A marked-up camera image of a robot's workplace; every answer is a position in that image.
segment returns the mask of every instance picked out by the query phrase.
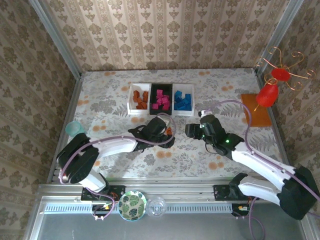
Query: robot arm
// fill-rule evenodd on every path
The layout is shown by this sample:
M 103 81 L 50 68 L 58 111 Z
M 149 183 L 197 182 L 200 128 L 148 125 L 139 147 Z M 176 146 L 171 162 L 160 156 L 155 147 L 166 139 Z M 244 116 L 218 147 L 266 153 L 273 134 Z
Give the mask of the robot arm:
M 259 180 L 245 173 L 239 173 L 229 183 L 230 194 L 235 199 L 243 196 L 265 199 L 279 205 L 288 215 L 297 220 L 301 220 L 316 203 L 316 198 L 286 173 L 288 171 L 295 175 L 319 195 L 315 180 L 307 168 L 301 166 L 296 169 L 254 150 L 280 169 L 270 165 L 252 154 L 241 137 L 227 133 L 214 115 L 202 115 L 200 124 L 187 124 L 185 134 L 190 138 L 203 140 L 221 156 L 241 163 L 267 179 Z
M 77 154 L 71 164 L 65 170 L 65 177 L 71 184 L 80 183 L 84 188 L 89 188 L 94 192 L 100 192 L 108 187 L 107 180 L 92 169 L 95 161 L 99 158 L 118 154 L 143 151 L 154 145 L 144 143 L 135 139 L 123 138 L 123 136 L 147 140 L 153 143 L 162 143 L 171 136 L 165 135 L 169 121 L 161 116 L 153 118 L 147 125 L 141 125 L 119 136 L 113 136 L 104 142 L 86 147 L 80 154 Z M 58 154 L 57 162 L 63 168 L 69 158 L 83 145 L 93 142 L 96 139 L 89 138 L 84 133 L 76 135 Z M 170 148 L 175 142 L 173 138 L 166 144 L 159 145 L 162 148 Z

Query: cup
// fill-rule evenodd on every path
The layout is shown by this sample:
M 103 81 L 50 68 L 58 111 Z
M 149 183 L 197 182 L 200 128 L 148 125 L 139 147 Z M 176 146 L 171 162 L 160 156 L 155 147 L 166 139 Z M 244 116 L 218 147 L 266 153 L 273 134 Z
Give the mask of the cup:
M 85 129 L 78 121 L 71 121 L 65 126 L 65 132 L 70 137 L 74 138 L 77 134 L 85 133 Z

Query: gray floor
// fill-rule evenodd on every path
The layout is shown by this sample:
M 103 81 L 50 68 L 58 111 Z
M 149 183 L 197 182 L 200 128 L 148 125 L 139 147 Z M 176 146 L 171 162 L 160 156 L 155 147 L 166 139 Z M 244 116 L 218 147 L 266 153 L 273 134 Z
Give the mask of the gray floor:
M 266 230 L 266 240 L 304 240 L 299 221 L 287 216 L 274 204 L 255 206 L 253 215 Z M 247 220 L 230 214 L 165 214 L 155 219 L 144 216 L 127 222 L 112 214 L 95 221 L 90 214 L 47 214 L 39 240 L 251 240 Z M 257 239 L 262 232 L 254 222 Z

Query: patterned wallpaper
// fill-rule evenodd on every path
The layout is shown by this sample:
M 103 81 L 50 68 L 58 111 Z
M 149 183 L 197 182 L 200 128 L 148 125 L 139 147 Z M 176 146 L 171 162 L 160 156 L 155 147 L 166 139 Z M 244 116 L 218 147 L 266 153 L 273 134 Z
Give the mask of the patterned wallpaper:
M 276 102 L 277 124 L 285 139 L 289 160 L 295 166 L 309 168 L 320 189 L 320 1 L 304 1 L 288 33 L 280 44 L 284 63 L 293 63 L 292 51 L 306 55 L 293 72 L 306 76 L 306 69 L 316 71 L 316 79 L 303 80 L 301 91 L 285 84 L 279 88 Z
M 22 239 L 75 80 L 27 0 L 0 0 L 0 239 Z
M 289 0 L 44 0 L 84 71 L 253 67 Z

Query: leaf pattern plate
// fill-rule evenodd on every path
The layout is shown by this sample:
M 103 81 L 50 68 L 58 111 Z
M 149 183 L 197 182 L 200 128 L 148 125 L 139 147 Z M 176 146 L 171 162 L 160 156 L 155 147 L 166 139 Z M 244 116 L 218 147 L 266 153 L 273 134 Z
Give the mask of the leaf pattern plate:
M 145 215 L 147 199 L 139 191 L 128 191 L 119 200 L 120 216 L 126 221 L 137 221 Z

